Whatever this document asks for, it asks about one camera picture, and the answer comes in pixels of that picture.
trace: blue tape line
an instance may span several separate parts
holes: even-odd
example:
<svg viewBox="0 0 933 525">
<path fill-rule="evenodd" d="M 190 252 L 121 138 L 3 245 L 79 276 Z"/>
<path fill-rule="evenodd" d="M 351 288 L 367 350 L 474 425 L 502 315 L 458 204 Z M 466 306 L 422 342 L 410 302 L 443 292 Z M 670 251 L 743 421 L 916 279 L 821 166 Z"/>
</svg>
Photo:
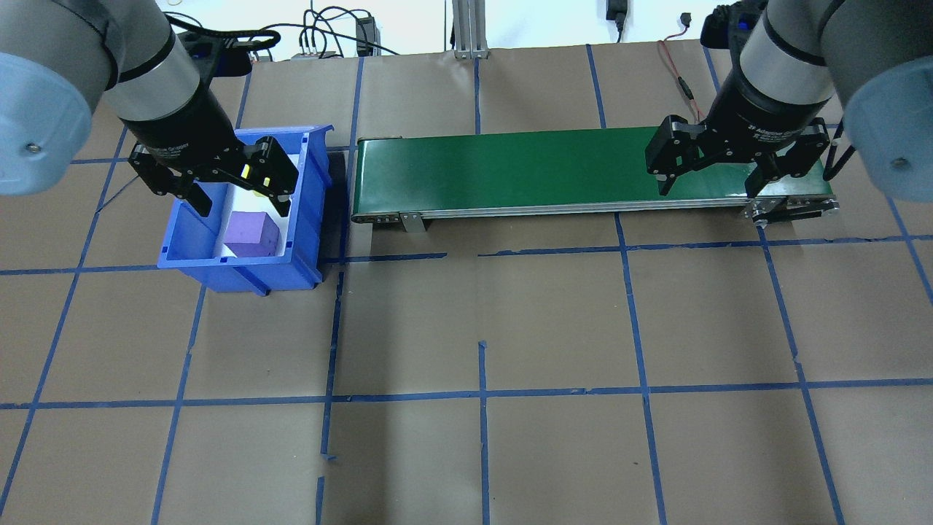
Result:
<svg viewBox="0 0 933 525">
<path fill-rule="evenodd" d="M 874 387 L 922 387 L 933 385 L 933 377 L 905 377 L 902 379 L 848 379 L 841 381 L 808 381 L 812 389 L 852 389 Z"/>
<path fill-rule="evenodd" d="M 603 93 L 599 91 L 599 76 L 596 75 L 596 61 L 592 58 L 592 46 L 586 45 L 586 56 L 590 60 L 592 88 L 596 92 L 596 108 L 599 109 L 599 127 L 606 128 L 606 113 L 603 110 Z"/>
<path fill-rule="evenodd" d="M 314 525 L 321 525 L 324 516 L 324 477 L 317 478 L 317 494 L 314 499 Z"/>
<path fill-rule="evenodd" d="M 709 76 L 713 79 L 713 87 L 719 92 L 719 76 L 716 74 L 716 67 L 713 66 L 713 57 L 709 54 L 709 50 L 706 47 L 701 47 L 703 47 L 703 54 L 706 55 L 706 66 L 709 67 Z"/>
<path fill-rule="evenodd" d="M 930 287 L 930 280 L 926 276 L 924 264 L 920 261 L 920 256 L 917 254 L 917 248 L 913 245 L 911 235 L 907 231 L 907 225 L 904 223 L 904 219 L 900 216 L 900 211 L 898 211 L 898 206 L 894 204 L 894 201 L 891 199 L 891 197 L 887 197 L 887 205 L 891 207 L 891 213 L 894 215 L 894 220 L 898 223 L 898 228 L 900 228 L 904 242 L 907 243 L 907 250 L 911 253 L 913 265 L 917 268 L 917 275 L 920 277 L 920 282 L 924 285 L 926 298 L 929 299 L 930 304 L 933 305 L 933 288 Z"/>
<path fill-rule="evenodd" d="M 77 159 L 72 161 L 72 164 L 110 164 L 113 162 L 116 163 L 125 163 L 128 159 L 126 157 L 113 157 L 111 159 Z"/>
<path fill-rule="evenodd" d="M 811 246 L 825 244 L 864 244 L 864 243 L 894 243 L 904 242 L 904 238 L 898 235 L 890 237 L 839 237 L 836 239 L 787 239 L 787 240 L 769 240 L 770 246 Z"/>
<path fill-rule="evenodd" d="M 123 131 L 120 132 L 119 140 L 117 141 L 117 148 L 114 150 L 114 159 L 117 158 L 119 151 L 123 148 L 123 140 L 126 138 L 126 132 L 126 126 L 123 126 Z M 101 188 L 101 194 L 97 199 L 97 207 L 101 206 L 101 203 L 107 196 L 107 188 L 110 187 L 110 181 L 113 179 L 116 166 L 116 160 L 110 163 L 110 169 L 107 170 L 107 178 L 104 180 L 104 186 Z M 88 257 L 88 250 L 91 248 L 91 240 L 94 237 L 94 230 L 97 227 L 97 220 L 99 217 L 97 213 L 94 213 L 93 217 L 91 217 L 91 226 L 84 240 L 84 247 L 81 249 L 81 257 L 78 259 L 75 274 L 71 279 L 71 287 L 68 289 L 68 295 L 65 297 L 62 314 L 59 316 L 59 322 L 55 327 L 55 335 L 52 337 L 52 342 L 49 346 L 49 353 L 46 355 L 46 361 L 42 365 L 42 373 L 39 375 L 38 384 L 35 386 L 33 400 L 29 406 L 29 413 L 26 415 L 26 421 L 22 426 L 20 441 L 16 446 L 16 452 L 13 454 L 13 461 L 7 472 L 7 481 L 4 483 L 3 492 L 0 492 L 0 516 L 3 516 L 3 511 L 7 507 L 7 498 L 9 498 L 10 489 L 13 487 L 13 478 L 16 477 L 16 471 L 20 467 L 22 451 L 26 446 L 26 439 L 29 437 L 29 431 L 33 426 L 33 418 L 35 417 L 35 411 L 38 409 L 39 399 L 42 397 L 42 390 L 46 387 L 46 380 L 49 378 L 49 369 L 51 368 L 52 360 L 55 358 L 55 351 L 58 349 L 59 341 L 62 338 L 62 329 L 64 328 L 65 320 L 68 318 L 68 310 L 71 307 L 71 302 L 75 298 L 75 290 L 77 289 L 77 281 L 80 277 L 81 267 L 84 266 L 84 261 Z"/>
<path fill-rule="evenodd" d="M 181 416 L 181 407 L 185 400 L 185 387 L 188 385 L 188 371 L 191 369 L 191 349 L 194 348 L 194 342 L 198 336 L 198 328 L 201 326 L 201 315 L 204 310 L 204 297 L 207 294 L 207 287 L 201 285 L 198 292 L 198 303 L 194 307 L 194 319 L 191 320 L 191 331 L 188 336 L 188 350 L 185 352 L 185 361 L 181 367 L 181 377 L 178 379 L 178 391 L 175 394 L 174 408 L 172 410 L 172 422 L 169 424 L 169 435 L 165 442 L 165 453 L 162 455 L 162 466 L 159 471 L 159 484 L 156 485 L 156 499 L 152 504 L 151 524 L 159 523 L 159 513 L 162 509 L 162 496 L 165 493 L 165 480 L 169 474 L 169 464 L 172 461 L 172 450 L 174 449 L 174 438 L 178 432 L 178 419 Z"/>
<path fill-rule="evenodd" d="M 243 124 L 243 113 L 246 110 L 246 96 L 249 94 L 249 82 L 253 79 L 253 72 L 250 71 L 246 74 L 246 81 L 243 83 L 243 95 L 240 97 L 240 109 L 236 114 L 236 129 L 240 129 L 240 126 Z"/>
<path fill-rule="evenodd" d="M 81 268 L 80 272 L 82 274 L 105 274 L 116 272 L 154 272 L 158 270 L 159 267 L 155 264 L 131 264 L 127 266 L 91 266 L 88 268 Z"/>
<path fill-rule="evenodd" d="M 641 387 L 601 387 L 595 389 L 502 389 L 487 390 L 486 397 L 565 397 L 574 395 L 624 395 L 641 393 Z"/>
<path fill-rule="evenodd" d="M 638 328 L 638 314 L 635 308 L 632 272 L 629 266 L 629 254 L 625 244 L 625 232 L 619 212 L 616 212 L 616 235 L 619 237 L 619 253 L 622 256 L 622 274 L 625 280 L 625 296 L 629 306 L 629 320 L 632 323 L 632 338 L 635 345 L 635 361 L 638 365 L 638 385 L 642 394 L 642 409 L 645 413 L 645 430 L 648 435 L 648 456 L 651 459 L 651 477 L 654 479 L 654 494 L 658 503 L 658 519 L 661 525 L 667 525 L 667 512 L 664 508 L 664 493 L 661 487 L 661 467 L 658 462 L 658 446 L 654 438 L 654 421 L 651 417 L 651 389 L 648 385 L 648 372 L 645 368 L 645 355 L 642 351 L 641 331 Z"/>
<path fill-rule="evenodd" d="M 480 59 L 473 59 L 473 135 L 482 132 L 482 118 L 480 116 Z"/>
<path fill-rule="evenodd" d="M 794 361 L 794 368 L 797 370 L 797 379 L 800 383 L 801 394 L 803 395 L 803 405 L 806 407 L 807 418 L 810 420 L 810 430 L 813 432 L 814 442 L 816 444 L 816 454 L 819 457 L 820 467 L 823 469 L 823 477 L 826 479 L 827 490 L 829 491 L 829 501 L 832 503 L 832 511 L 836 516 L 837 525 L 845 524 L 845 517 L 842 515 L 842 507 L 839 503 L 839 496 L 836 493 L 836 484 L 832 480 L 832 472 L 829 469 L 829 460 L 826 456 L 826 449 L 823 446 L 823 436 L 819 430 L 819 423 L 816 421 L 813 399 L 810 397 L 810 389 L 807 386 L 807 377 L 803 373 L 803 365 L 800 362 L 800 355 L 797 348 L 797 340 L 794 337 L 794 331 L 790 326 L 790 316 L 787 314 L 787 304 L 784 301 L 784 294 L 781 292 L 781 282 L 777 277 L 777 270 L 774 267 L 774 260 L 771 256 L 771 249 L 768 247 L 768 238 L 764 230 L 759 228 L 759 239 L 761 241 L 761 251 L 764 252 L 764 259 L 768 265 L 768 273 L 771 275 L 771 284 L 774 288 L 774 298 L 777 300 L 778 309 L 781 312 L 781 321 L 784 323 L 784 332 L 787 335 L 787 345 L 790 347 L 790 355 Z"/>
<path fill-rule="evenodd" d="M 228 399 L 186 399 L 183 406 L 253 406 L 259 404 L 322 404 L 323 395 L 297 395 L 283 397 L 232 397 Z"/>
<path fill-rule="evenodd" d="M 735 383 L 729 385 L 672 385 L 651 387 L 651 393 L 744 392 L 760 390 L 795 390 L 799 383 Z"/>
<path fill-rule="evenodd" d="M 353 183 L 354 173 L 354 154 L 356 153 L 356 125 L 359 122 L 359 99 L 363 92 L 363 67 L 366 64 L 365 57 L 359 57 L 356 63 L 356 84 L 353 95 L 353 115 L 350 119 L 350 147 L 347 150 L 347 171 L 345 177 L 346 199 L 343 202 L 343 217 L 341 218 L 341 247 L 340 259 L 346 259 L 347 242 L 350 237 L 350 187 Z"/>
<path fill-rule="evenodd" d="M 321 425 L 321 454 L 324 456 L 328 454 L 327 448 L 330 445 L 330 414 L 333 409 L 334 380 L 337 375 L 337 347 L 341 336 L 343 278 L 344 273 L 340 272 L 337 277 L 337 293 L 334 299 L 334 320 L 330 329 L 330 358 L 327 361 L 327 391 L 325 393 L 327 400 L 324 404 L 324 422 Z"/>
<path fill-rule="evenodd" d="M 626 251 L 638 251 L 642 249 L 671 249 L 671 248 L 747 248 L 760 246 L 759 241 L 729 241 L 717 243 L 685 243 L 685 244 L 643 244 L 626 247 Z"/>
<path fill-rule="evenodd" d="M 39 410 L 67 408 L 151 408 L 156 406 L 174 406 L 170 399 L 128 399 L 122 401 L 46 401 L 39 403 Z"/>
<path fill-rule="evenodd" d="M 903 377 L 888 379 L 842 379 L 831 381 L 807 381 L 810 390 L 827 389 L 864 389 L 879 387 L 923 387 L 933 386 L 933 377 Z M 761 390 L 795 390 L 800 383 L 729 383 L 721 385 L 664 385 L 649 387 L 651 393 L 697 393 L 697 392 L 735 392 Z M 502 389 L 486 390 L 487 398 L 509 397 L 565 397 L 583 395 L 633 395 L 641 393 L 641 387 L 598 387 L 571 389 Z M 452 390 L 439 392 L 400 393 L 400 394 L 363 394 L 336 395 L 334 403 L 393 403 L 401 401 L 431 401 L 446 399 L 479 399 L 478 390 Z M 186 399 L 183 406 L 245 406 L 256 404 L 324 404 L 326 395 L 286 396 L 286 397 L 247 397 L 228 399 Z M 26 410 L 29 403 L 0 403 L 0 410 Z M 128 408 L 174 406 L 174 400 L 118 400 L 118 401 L 56 401 L 38 404 L 39 410 L 67 408 Z"/>
<path fill-rule="evenodd" d="M 74 274 L 75 268 L 36 268 L 33 270 L 0 270 L 0 276 L 47 276 L 56 274 Z"/>
<path fill-rule="evenodd" d="M 482 483 L 482 525 L 489 525 L 489 421 L 486 418 L 486 342 L 480 341 L 480 465 Z"/>
<path fill-rule="evenodd" d="M 529 248 L 503 249 L 496 253 L 481 253 L 477 257 L 510 257 L 513 255 L 555 255 L 565 253 L 606 253 L 619 251 L 618 246 L 594 246 L 586 248 Z"/>
</svg>

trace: power adapter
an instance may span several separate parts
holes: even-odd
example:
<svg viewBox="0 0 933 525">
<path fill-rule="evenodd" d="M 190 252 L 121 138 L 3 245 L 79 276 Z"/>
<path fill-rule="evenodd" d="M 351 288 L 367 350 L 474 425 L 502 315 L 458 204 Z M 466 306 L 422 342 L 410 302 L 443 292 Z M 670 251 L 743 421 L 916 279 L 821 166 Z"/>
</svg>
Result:
<svg viewBox="0 0 933 525">
<path fill-rule="evenodd" d="M 373 17 L 363 17 L 359 19 L 359 23 L 356 25 L 356 39 L 371 42 L 377 46 L 381 44 L 379 41 L 379 28 L 376 27 L 376 19 Z M 373 48 L 369 44 L 356 42 L 356 56 L 380 55 L 380 51 L 381 50 Z"/>
</svg>

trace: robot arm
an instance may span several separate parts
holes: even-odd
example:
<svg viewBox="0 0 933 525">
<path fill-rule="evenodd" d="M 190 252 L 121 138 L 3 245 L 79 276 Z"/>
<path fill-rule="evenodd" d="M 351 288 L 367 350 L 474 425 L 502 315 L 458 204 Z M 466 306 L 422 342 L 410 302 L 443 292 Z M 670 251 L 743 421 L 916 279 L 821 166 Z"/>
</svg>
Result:
<svg viewBox="0 0 933 525">
<path fill-rule="evenodd" d="M 702 42 L 730 49 L 732 71 L 704 121 L 668 116 L 648 144 L 660 193 L 712 163 L 756 163 L 749 197 L 805 176 L 829 145 L 815 115 L 835 86 L 874 184 L 933 201 L 933 3 L 772 0 L 763 12 L 761 4 L 744 0 L 707 18 Z"/>
<path fill-rule="evenodd" d="M 58 182 L 103 99 L 139 140 L 130 163 L 154 193 L 206 216 L 211 201 L 197 182 L 230 182 L 287 215 L 297 169 L 274 138 L 236 138 L 210 77 L 153 0 L 4 0 L 0 193 Z"/>
</svg>

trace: white wall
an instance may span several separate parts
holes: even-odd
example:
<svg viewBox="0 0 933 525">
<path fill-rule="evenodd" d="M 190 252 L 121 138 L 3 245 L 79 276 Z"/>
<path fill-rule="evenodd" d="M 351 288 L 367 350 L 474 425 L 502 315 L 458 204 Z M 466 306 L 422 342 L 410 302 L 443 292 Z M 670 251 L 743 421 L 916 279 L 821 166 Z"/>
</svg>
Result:
<svg viewBox="0 0 933 525">
<path fill-rule="evenodd" d="M 255 29 L 282 21 L 300 23 L 308 0 L 158 0 L 163 10 L 186 13 L 213 29 Z M 680 13 L 689 11 L 693 24 L 683 38 L 699 38 L 703 19 L 724 0 L 629 0 L 623 42 L 658 40 L 679 33 Z M 317 0 L 314 8 L 331 4 Z M 447 49 L 453 15 L 451 0 L 348 0 L 347 8 L 368 9 L 376 17 L 384 46 L 399 53 Z M 615 42 L 615 23 L 606 21 L 606 0 L 486 0 L 486 30 L 491 48 L 531 48 Z M 354 22 L 332 22 L 338 33 L 355 35 Z M 283 41 L 272 50 L 275 60 L 299 52 L 300 29 L 282 28 Z M 347 56 L 355 43 L 343 40 Z"/>
</svg>

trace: metal bracket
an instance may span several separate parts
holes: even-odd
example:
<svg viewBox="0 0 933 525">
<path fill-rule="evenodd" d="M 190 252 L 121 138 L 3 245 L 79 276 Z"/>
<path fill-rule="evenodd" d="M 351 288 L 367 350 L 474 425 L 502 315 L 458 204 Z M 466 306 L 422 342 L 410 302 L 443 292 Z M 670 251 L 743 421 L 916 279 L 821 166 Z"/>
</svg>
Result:
<svg viewBox="0 0 933 525">
<path fill-rule="evenodd" d="M 748 201 L 744 215 L 764 228 L 776 222 L 835 215 L 838 211 L 839 201 L 833 195 L 762 197 Z"/>
<path fill-rule="evenodd" d="M 409 234 L 420 234 L 426 231 L 425 217 L 417 211 L 354 216 L 351 220 L 357 224 L 398 224 L 401 222 L 402 227 Z"/>
<path fill-rule="evenodd" d="M 453 0 L 453 42 L 457 60 L 489 57 L 486 0 Z"/>
<path fill-rule="evenodd" d="M 425 220 L 420 213 L 399 213 L 402 226 L 409 234 L 422 234 L 425 232 Z"/>
</svg>

